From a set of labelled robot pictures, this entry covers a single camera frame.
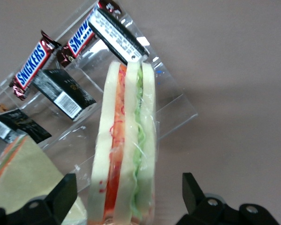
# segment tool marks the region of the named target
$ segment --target snickers wrapper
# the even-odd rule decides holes
[[[19,72],[12,79],[10,87],[13,88],[14,94],[20,99],[25,100],[31,82],[37,72],[46,68],[55,58],[55,51],[61,47],[61,44],[52,40],[47,34],[41,31],[42,38],[33,49],[27,61]]]
[[[40,70],[33,84],[73,121],[96,105],[93,97],[63,69]]]
[[[92,11],[96,8],[103,9],[117,19],[122,16],[120,6],[113,0],[99,0],[97,5],[91,10],[74,35],[61,48],[61,50],[57,52],[57,60],[63,67],[66,67],[73,62],[92,42],[92,40],[95,40],[95,34],[89,27],[88,20],[90,19]]]

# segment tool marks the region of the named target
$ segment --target green filling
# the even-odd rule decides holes
[[[5,166],[5,164],[7,163],[7,161],[9,160],[9,158],[11,157],[11,155],[13,154],[13,152],[18,148],[18,146],[21,144],[21,140],[23,139],[23,137],[19,137],[19,140],[17,141],[17,143],[12,147],[12,149],[6,154],[6,156],[2,159],[2,161],[0,162],[0,170]]]
[[[134,151],[134,156],[133,156],[133,164],[134,164],[134,168],[135,168],[135,174],[134,174],[134,178],[137,181],[137,173],[141,164],[141,157],[142,157],[142,149],[144,147],[144,143],[145,143],[145,133],[143,130],[143,127],[141,125],[141,102],[142,102],[142,96],[143,96],[143,73],[142,73],[142,69],[141,67],[138,69],[137,72],[137,93],[136,93],[136,98],[137,98],[137,107],[134,111],[135,113],[135,121],[138,124],[138,147],[135,149]],[[134,195],[136,195],[136,193],[138,192],[138,184],[137,184],[137,188],[134,192]],[[132,202],[132,213],[135,217],[141,218],[141,213],[137,210],[136,205],[135,205],[135,201]]]

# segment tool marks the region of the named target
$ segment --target white bread slice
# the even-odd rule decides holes
[[[131,203],[136,189],[136,168],[133,164],[133,156],[138,144],[138,124],[135,121],[134,112],[137,107],[136,83],[139,67],[138,62],[129,62],[125,77],[125,145],[113,214],[113,222],[119,225],[130,224]]]
[[[137,209],[143,216],[150,216],[154,208],[154,171],[156,154],[155,128],[155,75],[150,64],[142,63],[143,97],[140,120],[146,135],[143,155],[137,173],[138,192],[135,196]]]
[[[99,132],[96,141],[96,152],[90,178],[88,220],[102,222],[104,218],[104,204],[109,167],[110,150],[112,146],[112,136],[110,128],[114,123],[116,90],[118,81],[118,71],[120,63],[112,62],[104,85],[102,110],[99,124]]]
[[[32,198],[48,195],[63,175],[38,145],[29,137],[11,143],[14,157],[0,176],[0,207],[9,214],[20,209]],[[84,205],[77,197],[63,225],[86,224]]]

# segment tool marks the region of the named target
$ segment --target snickers logo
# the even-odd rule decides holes
[[[88,24],[88,16],[76,31],[76,33],[68,41],[68,46],[72,51],[73,55],[77,57],[82,48],[87,44],[87,42],[94,36],[94,32],[91,30]]]
[[[29,82],[36,75],[41,66],[43,66],[47,58],[48,53],[39,42],[22,69],[15,75],[23,90],[26,89]]]

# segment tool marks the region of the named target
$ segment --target black box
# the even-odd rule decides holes
[[[23,134],[28,134],[36,143],[51,137],[51,134],[20,109],[0,113],[0,138],[2,140],[11,143],[16,137]]]
[[[33,84],[73,121],[96,105],[93,97],[63,69],[39,70]]]

